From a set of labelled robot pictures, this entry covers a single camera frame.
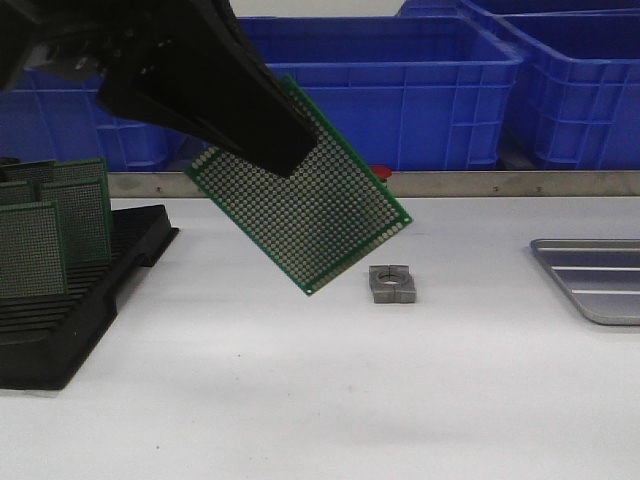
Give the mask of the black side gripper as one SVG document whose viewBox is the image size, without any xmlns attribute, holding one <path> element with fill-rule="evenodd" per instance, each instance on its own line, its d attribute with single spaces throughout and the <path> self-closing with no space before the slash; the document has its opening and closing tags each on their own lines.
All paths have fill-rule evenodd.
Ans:
<svg viewBox="0 0 640 480">
<path fill-rule="evenodd" d="M 3 1 L 1 89 L 28 69 L 72 82 L 104 77 L 113 116 L 166 127 L 238 153 L 240 77 L 216 69 L 139 69 L 134 57 L 161 1 Z"/>
</svg>

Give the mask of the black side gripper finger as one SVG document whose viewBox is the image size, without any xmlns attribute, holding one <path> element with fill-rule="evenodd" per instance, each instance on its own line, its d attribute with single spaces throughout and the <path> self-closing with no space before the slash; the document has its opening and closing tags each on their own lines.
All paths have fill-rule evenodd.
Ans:
<svg viewBox="0 0 640 480">
<path fill-rule="evenodd" d="M 317 144 L 227 1 L 160 1 L 139 90 L 167 126 L 281 177 Z"/>
</svg>

